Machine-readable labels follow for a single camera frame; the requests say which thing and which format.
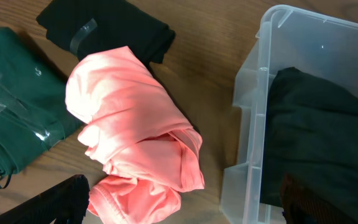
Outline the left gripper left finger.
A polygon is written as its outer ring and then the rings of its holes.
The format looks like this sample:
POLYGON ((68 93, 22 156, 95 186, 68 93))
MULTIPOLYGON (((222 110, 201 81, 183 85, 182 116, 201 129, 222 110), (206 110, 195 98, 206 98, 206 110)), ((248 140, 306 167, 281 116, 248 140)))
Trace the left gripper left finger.
POLYGON ((88 179, 76 174, 0 215, 0 224, 82 224, 89 205, 88 179))

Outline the large black garment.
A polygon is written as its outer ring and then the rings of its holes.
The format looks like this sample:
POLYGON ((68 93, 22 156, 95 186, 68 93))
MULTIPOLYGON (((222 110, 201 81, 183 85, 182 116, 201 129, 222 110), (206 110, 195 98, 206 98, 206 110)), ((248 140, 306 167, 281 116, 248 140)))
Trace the large black garment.
POLYGON ((358 98, 294 67, 268 92, 262 203, 280 205, 285 174, 358 223, 358 98))

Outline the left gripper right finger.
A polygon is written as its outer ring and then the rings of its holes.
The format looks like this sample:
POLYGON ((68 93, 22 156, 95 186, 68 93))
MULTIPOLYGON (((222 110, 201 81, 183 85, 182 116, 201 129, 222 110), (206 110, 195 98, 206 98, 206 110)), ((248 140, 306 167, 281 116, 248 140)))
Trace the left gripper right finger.
POLYGON ((284 175, 280 201, 288 224, 356 224, 290 174, 284 175))

